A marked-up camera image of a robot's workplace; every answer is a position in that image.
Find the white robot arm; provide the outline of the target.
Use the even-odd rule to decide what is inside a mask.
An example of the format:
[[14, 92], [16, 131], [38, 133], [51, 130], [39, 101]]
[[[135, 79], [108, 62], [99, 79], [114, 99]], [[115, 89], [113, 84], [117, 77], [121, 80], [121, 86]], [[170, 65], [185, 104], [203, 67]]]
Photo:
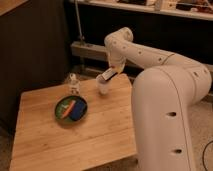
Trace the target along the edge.
[[208, 68], [174, 52], [135, 44], [127, 27], [108, 34], [104, 43], [110, 67], [121, 71], [131, 61], [143, 69], [131, 95], [140, 169], [196, 171], [188, 107], [208, 94]]

